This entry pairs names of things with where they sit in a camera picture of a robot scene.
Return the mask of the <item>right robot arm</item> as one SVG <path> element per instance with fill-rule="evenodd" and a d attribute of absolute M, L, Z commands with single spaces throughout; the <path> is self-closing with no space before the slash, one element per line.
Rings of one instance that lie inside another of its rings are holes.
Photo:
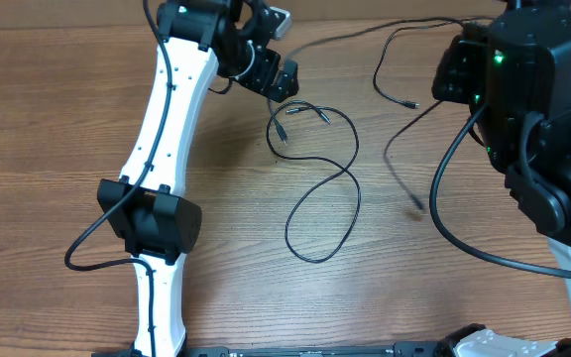
<path fill-rule="evenodd" d="M 511 1 L 491 23 L 464 23 L 432 84 L 439 101 L 470 110 L 463 135 L 481 139 L 518 209 L 545 236 L 556 259 L 543 267 L 461 250 L 500 266 L 564 280 L 571 304 L 571 5 Z M 571 339 L 526 356 L 571 356 Z"/>

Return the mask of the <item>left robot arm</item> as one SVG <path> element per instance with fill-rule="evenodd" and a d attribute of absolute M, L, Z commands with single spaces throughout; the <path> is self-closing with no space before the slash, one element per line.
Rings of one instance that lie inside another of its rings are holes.
<path fill-rule="evenodd" d="M 179 356 L 185 259 L 201 228 L 201 208 L 184 197 L 192 138 L 215 77 L 282 102 L 297 94 L 297 64 L 269 49 L 292 24 L 288 11 L 251 1 L 167 1 L 154 31 L 156 75 L 134 149 L 116 180 L 97 191 L 123 239 L 138 289 L 138 331 L 126 356 Z"/>

